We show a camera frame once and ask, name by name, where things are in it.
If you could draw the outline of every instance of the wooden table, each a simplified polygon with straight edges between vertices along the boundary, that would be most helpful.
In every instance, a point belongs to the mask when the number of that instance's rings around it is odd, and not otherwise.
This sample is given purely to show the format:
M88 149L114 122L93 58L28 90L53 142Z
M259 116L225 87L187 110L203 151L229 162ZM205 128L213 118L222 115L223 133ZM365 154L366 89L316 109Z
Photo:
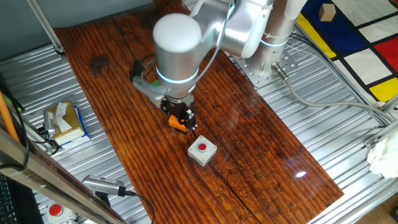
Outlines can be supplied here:
M198 129L182 134L168 126L128 73L133 61L154 53L154 24L171 12L189 13L173 1L56 30L137 193L153 203L156 223L306 223L340 198L224 53L193 92ZM218 146L205 169L187 156L199 135Z

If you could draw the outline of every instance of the orange rod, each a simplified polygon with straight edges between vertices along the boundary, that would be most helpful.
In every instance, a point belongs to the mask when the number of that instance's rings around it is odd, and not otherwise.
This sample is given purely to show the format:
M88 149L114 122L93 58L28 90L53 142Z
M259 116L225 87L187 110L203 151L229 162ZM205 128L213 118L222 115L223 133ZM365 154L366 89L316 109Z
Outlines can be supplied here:
M6 101L4 100L4 97L2 96L1 92L0 92L0 113L4 120L4 124L6 124L8 134L11 135L11 137L14 138L15 141L21 143L19 141L17 132L15 131L15 127L14 127L14 123L12 122L12 119L11 119L10 111L8 110Z

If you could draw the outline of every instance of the red square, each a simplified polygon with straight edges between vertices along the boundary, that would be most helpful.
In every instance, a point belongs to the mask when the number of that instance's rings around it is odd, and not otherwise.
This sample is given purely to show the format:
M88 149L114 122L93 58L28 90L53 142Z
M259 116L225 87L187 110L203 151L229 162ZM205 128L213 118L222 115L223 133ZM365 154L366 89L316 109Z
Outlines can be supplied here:
M398 37L377 44L374 48L398 72Z

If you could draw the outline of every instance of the red button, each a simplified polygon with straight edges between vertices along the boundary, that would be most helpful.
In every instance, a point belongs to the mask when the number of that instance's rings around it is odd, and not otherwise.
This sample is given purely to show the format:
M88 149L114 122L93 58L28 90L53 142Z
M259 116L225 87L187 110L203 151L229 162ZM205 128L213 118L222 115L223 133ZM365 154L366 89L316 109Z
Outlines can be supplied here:
M62 213L62 207L59 204L51 205L49 209L51 216L59 216Z
M201 152L204 152L204 151L206 150L206 145L205 145L205 144L200 144L200 145L199 145L199 150L200 150Z

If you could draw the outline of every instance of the mondrian pattern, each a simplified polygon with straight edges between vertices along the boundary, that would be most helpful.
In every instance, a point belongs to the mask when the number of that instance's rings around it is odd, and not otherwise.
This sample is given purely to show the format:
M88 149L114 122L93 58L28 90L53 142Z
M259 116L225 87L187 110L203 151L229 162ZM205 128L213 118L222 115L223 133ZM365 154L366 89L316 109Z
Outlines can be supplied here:
M308 0L297 22L373 103L398 94L398 0ZM322 22L322 4L336 15Z

